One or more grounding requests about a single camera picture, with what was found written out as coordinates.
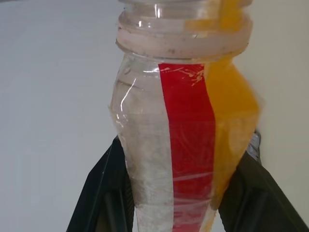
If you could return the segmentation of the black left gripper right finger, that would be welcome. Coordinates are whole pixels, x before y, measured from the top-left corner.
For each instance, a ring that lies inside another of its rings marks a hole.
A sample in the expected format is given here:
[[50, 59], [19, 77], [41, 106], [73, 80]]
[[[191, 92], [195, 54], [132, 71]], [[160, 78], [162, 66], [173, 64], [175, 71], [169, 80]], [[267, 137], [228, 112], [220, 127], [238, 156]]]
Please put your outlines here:
[[255, 131], [219, 207], [226, 232], [307, 232], [308, 226], [260, 159]]

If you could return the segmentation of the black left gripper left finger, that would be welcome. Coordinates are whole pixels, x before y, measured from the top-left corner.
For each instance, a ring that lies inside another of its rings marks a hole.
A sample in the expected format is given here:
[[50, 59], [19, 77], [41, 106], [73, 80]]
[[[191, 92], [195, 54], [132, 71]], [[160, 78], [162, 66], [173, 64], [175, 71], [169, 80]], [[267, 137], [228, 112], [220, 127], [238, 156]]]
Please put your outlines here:
[[89, 172], [69, 232], [131, 232], [134, 200], [118, 137]]

